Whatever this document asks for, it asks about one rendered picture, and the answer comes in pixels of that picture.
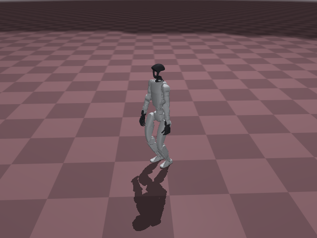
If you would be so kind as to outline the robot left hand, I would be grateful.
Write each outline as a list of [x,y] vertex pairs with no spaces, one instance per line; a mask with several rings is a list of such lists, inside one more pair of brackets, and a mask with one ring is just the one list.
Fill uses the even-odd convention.
[[[164,134],[163,135],[167,135],[167,134],[169,134],[170,133],[170,125],[168,124],[168,125],[166,125],[166,121],[164,122],[164,125],[165,125],[165,128],[164,128],[164,130],[163,130],[163,132],[164,132]],[[161,133],[163,133],[163,132],[161,132]]]

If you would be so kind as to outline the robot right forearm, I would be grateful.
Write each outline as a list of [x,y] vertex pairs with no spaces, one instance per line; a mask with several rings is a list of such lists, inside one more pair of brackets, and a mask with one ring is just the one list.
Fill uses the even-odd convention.
[[150,101],[148,101],[146,99],[144,100],[144,105],[143,105],[143,109],[142,109],[142,110],[144,110],[144,114],[147,113],[149,103],[150,103]]

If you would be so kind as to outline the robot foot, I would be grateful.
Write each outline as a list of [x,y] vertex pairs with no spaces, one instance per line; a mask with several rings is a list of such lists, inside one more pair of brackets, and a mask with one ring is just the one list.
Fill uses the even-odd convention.
[[164,159],[164,158],[163,158],[163,157],[158,157],[158,156],[156,156],[156,157],[150,159],[150,161],[151,161],[151,162],[157,162],[157,161],[162,160],[162,159]]
[[160,165],[160,167],[161,168],[165,168],[165,167],[167,167],[167,166],[169,166],[171,163],[173,163],[173,161],[172,161],[172,159],[170,159],[170,161],[168,160],[165,160],[161,165]]

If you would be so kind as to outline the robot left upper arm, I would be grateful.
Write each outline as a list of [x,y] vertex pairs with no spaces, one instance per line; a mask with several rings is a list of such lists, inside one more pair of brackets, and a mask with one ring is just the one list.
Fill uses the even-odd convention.
[[163,105],[168,104],[168,106],[170,106],[170,99],[169,99],[170,87],[166,84],[162,84],[161,90],[163,92],[163,99],[165,100],[165,103],[163,103]]

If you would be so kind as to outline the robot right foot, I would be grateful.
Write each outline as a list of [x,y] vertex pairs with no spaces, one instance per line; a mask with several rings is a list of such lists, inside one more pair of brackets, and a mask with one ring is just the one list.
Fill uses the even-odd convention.
[[156,156],[156,157],[150,159],[150,161],[151,161],[151,162],[157,162],[157,161],[162,160],[162,159],[164,159],[164,158],[163,158],[163,157],[158,157],[158,156]]

